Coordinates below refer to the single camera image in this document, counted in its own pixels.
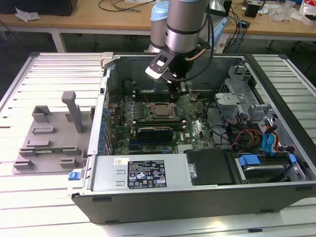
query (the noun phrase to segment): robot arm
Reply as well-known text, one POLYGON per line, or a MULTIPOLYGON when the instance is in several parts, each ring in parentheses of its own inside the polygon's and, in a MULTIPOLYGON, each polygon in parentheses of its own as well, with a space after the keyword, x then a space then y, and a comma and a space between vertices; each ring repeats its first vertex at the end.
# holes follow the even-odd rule
MULTIPOLYGON (((160 52, 150 63, 146 73, 154 80, 160 78, 165 80, 169 86, 171 98, 175 98, 185 93, 185 81, 197 77, 207 68, 205 67, 205 70, 198 75, 186 77, 187 72, 192 68, 193 61, 210 48, 207 42, 199 38, 205 12, 207 12, 209 30, 212 28, 213 31, 213 25, 210 19, 209 0, 170 0, 168 4, 167 24, 166 29, 163 30, 165 36, 162 37, 165 39, 165 46, 160 48, 160 52)), ((159 34, 162 34, 161 31, 152 29, 151 35, 157 39, 159 34)), ((212 34, 210 59, 214 51, 213 42, 212 34)))

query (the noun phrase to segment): cable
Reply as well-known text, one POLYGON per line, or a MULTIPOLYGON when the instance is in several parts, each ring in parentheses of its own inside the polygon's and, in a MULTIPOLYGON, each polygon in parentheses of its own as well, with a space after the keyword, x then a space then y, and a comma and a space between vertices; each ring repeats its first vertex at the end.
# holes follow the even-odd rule
POLYGON ((26 47, 26 45, 9 29, 9 27, 6 26, 1 20, 0 20, 0 23, 1 23, 8 31, 10 31, 10 33, 14 36, 14 38, 16 38, 16 39, 23 45, 24 49, 25 49, 28 53, 30 53, 30 51, 29 51, 29 49, 26 47))
POLYGON ((187 62, 192 62, 192 61, 196 60, 197 58, 201 57, 205 52, 206 52, 206 48, 202 49, 195 56, 193 56, 191 58, 185 58, 184 60, 186 60, 187 62))
POLYGON ((304 75, 306 75, 306 73, 311 69, 311 67, 314 64, 314 62, 316 62, 316 59, 314 59, 314 61, 312 61, 312 63, 307 67, 307 69, 304 72, 304 75))
MULTIPOLYGON (((117 10, 124 10, 124 8, 119 7, 119 6, 117 6, 117 5, 116 5, 116 4, 118 4, 119 2, 121 2, 121 1, 113 2, 113 0, 110 0, 111 5, 112 5, 113 7, 115 7, 117 10)), ((126 11, 136 11, 136 12, 141 12, 141 10, 138 10, 138 9, 135 9, 135 8, 128 9, 128 10, 126 10, 126 11)))
MULTIPOLYGON (((242 29, 241 22, 240 22, 240 19, 239 19, 239 18, 238 18, 238 21, 239 21, 239 27, 240 27, 240 29, 242 29)), ((240 44, 241 44, 241 42, 242 42, 242 39, 243 39, 243 36, 242 36, 242 34, 241 34, 241 31, 240 31, 239 43, 238 43, 238 46, 235 48, 234 53, 236 53, 237 50, 239 49, 239 46, 240 46, 240 44)))
POLYGON ((207 65, 206 65, 206 67, 205 67, 203 70, 201 70, 198 74, 196 74, 196 75, 194 75, 194 76, 192 76, 192 77, 190 77, 190 78, 183 78, 183 79, 176 80, 177 82, 189 81, 189 80, 192 80, 192 79, 198 77, 198 76, 201 75, 203 72, 205 72, 205 70, 208 68, 208 66, 209 66, 209 65, 211 64, 211 62, 212 62, 212 59, 213 59, 213 56, 214 56, 214 43, 215 43, 215 39, 214 39, 214 25, 213 25, 212 16, 211 16, 210 12, 208 11, 207 14, 208 14, 208 16, 209 16, 209 17, 208 17, 208 23, 209 23, 209 25, 210 25, 210 27, 211 27, 211 31, 212 31, 212 37, 211 37, 211 39, 212 39, 212 47, 211 47, 211 54, 210 54, 210 56, 209 56, 208 63, 207 63, 207 65))
MULTIPOLYGON (((211 17, 211 9, 210 9, 210 5, 208 4, 207 5, 207 18, 209 19, 211 17)), ((208 21, 208 24, 207 24, 207 43, 209 44, 211 38, 210 38, 210 34, 211 34, 211 25, 210 25, 210 22, 208 21)))
MULTIPOLYGON (((132 7, 129 7, 129 8, 122 8, 121 10, 111 10, 111 9, 106 9, 106 8, 103 8, 101 7, 101 3, 103 2, 104 0, 101 0, 98 4, 99 8, 102 9, 102 10, 105 10, 105 11, 111 11, 111 12, 117 12, 117 11, 127 11, 127 10, 130 10, 130 9, 135 9, 136 7, 138 6, 142 6, 142 5, 145 5, 145 4, 148 4, 148 3, 151 3, 151 2, 154 2, 156 0, 152 0, 152 1, 149 1, 149 2, 144 2, 144 3, 141 3, 141 4, 138 4, 136 6, 132 6, 132 7)), ((120 0, 120 1, 117 1, 114 3, 114 7, 117 9, 118 6, 116 6, 117 3, 121 2, 121 1, 124 1, 124 0, 120 0)))

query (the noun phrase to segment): desk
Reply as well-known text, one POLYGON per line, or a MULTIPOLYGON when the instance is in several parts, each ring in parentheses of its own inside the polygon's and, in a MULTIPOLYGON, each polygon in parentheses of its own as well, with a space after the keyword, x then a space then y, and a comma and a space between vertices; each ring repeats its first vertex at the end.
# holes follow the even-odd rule
MULTIPOLYGON (((62 33, 82 34, 117 34, 117 35, 150 35, 150 15, 152 4, 146 4, 136 12, 107 12, 98 7, 99 0, 78 0, 78 4, 71 16, 41 15, 38 21, 28 23, 21 21, 15 15, 0 14, 2 20, 12 31, 18 32, 47 32, 51 33, 58 52, 66 52, 62 33)), ((122 2, 121 7, 135 4, 122 2)), ((104 8, 113 9, 109 0, 102 3, 104 8)), ((268 15, 257 15, 256 18, 242 17, 243 11, 234 9, 242 19, 249 21, 245 38, 262 40, 316 40, 316 27, 306 26, 293 19, 292 22, 272 22, 268 15)), ((224 29, 221 42, 235 31, 232 23, 224 29)))

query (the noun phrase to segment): power supply label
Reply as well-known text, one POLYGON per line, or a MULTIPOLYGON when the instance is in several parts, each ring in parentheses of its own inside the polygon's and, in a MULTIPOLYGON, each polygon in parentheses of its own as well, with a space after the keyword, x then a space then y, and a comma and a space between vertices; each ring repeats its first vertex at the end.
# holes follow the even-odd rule
POLYGON ((166 173, 163 160, 128 162, 127 186, 130 189, 165 188, 166 173))

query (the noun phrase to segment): black cable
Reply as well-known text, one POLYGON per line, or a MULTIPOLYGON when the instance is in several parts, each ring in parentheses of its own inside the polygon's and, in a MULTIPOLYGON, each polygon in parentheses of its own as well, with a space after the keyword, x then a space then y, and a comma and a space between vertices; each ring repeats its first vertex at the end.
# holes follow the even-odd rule
POLYGON ((242 29, 242 32, 243 32, 242 37, 241 37, 241 39, 239 39, 240 42, 237 42, 238 36, 240 34, 240 25, 239 25, 240 19, 239 19, 238 15, 234 13, 234 9, 232 7, 231 7, 231 9, 232 9, 232 11, 230 11, 230 13, 233 14, 234 21, 235 21, 235 24, 236 24, 236 28, 235 28, 235 32, 234 32, 233 36, 230 38, 230 40, 227 43, 227 45, 225 46, 223 52, 226 49, 230 48, 231 46, 236 45, 236 43, 240 44, 243 41, 243 38, 244 38, 245 34, 247 33, 247 29, 245 31, 242 29))
POLYGON ((210 27, 211 27, 211 31, 212 31, 212 46, 211 46, 211 54, 209 56, 209 59, 208 59, 208 63, 206 65, 206 67, 201 70, 198 74, 190 77, 190 78, 183 78, 183 79, 179 79, 179 80, 176 80, 177 82, 182 82, 182 81, 188 81, 188 80, 192 80, 196 77, 198 77, 199 75, 201 75, 203 72, 206 71, 206 69, 208 68, 208 66, 211 64, 212 62, 212 59, 213 59, 213 56, 214 56, 214 42, 215 42, 215 39, 214 39, 214 25, 213 25, 213 21, 212 21, 212 16, 210 14, 210 12, 207 13, 209 15, 209 18, 208 18, 208 23, 210 24, 210 27))
POLYGON ((224 52, 227 48, 229 48, 229 47, 231 46, 231 43, 232 43, 232 41, 234 40, 235 35, 236 35, 237 31, 238 31, 238 20, 236 19, 236 17, 234 18, 234 21, 235 21, 235 24, 236 24, 235 32, 234 32, 233 36, 230 38, 230 40, 228 41, 228 43, 227 43, 227 45, 225 46, 223 52, 224 52))
MULTIPOLYGON (((211 15, 211 9, 210 9, 210 6, 209 4, 207 5, 207 18, 209 19, 210 15, 211 15)), ((208 21, 208 24, 207 24, 207 43, 209 44, 210 40, 211 40, 211 37, 210 37, 210 34, 211 34, 211 24, 210 22, 208 21)))
POLYGON ((314 61, 312 61, 312 63, 307 67, 306 71, 304 72, 304 75, 306 75, 306 73, 311 69, 314 62, 316 62, 316 59, 314 59, 314 61))
POLYGON ((208 20, 208 15, 206 15, 205 21, 204 21, 204 23, 203 23, 203 25, 202 25, 202 27, 201 27, 201 31, 202 31, 202 29, 205 27, 205 25, 206 25, 206 23, 207 23, 207 20, 208 20))
POLYGON ((24 49, 30 53, 29 49, 26 47, 26 45, 9 29, 8 26, 6 26, 1 20, 0 20, 0 23, 8 30, 10 31, 10 33, 23 45, 24 49))
POLYGON ((126 10, 130 10, 130 9, 132 9, 132 8, 136 8, 136 7, 138 7, 138 6, 142 6, 142 5, 145 5, 145 4, 154 2, 154 1, 156 1, 156 0, 152 0, 152 1, 149 1, 149 2, 144 2, 144 3, 138 4, 138 5, 136 5, 136 6, 132 6, 132 7, 129 7, 129 8, 124 8, 124 9, 122 9, 122 10, 110 10, 110 9, 103 8, 103 7, 100 6, 103 1, 104 1, 104 0, 101 0, 101 1, 99 2, 99 4, 98 4, 98 6, 99 6, 100 9, 105 10, 105 11, 116 12, 116 11, 126 11, 126 10))

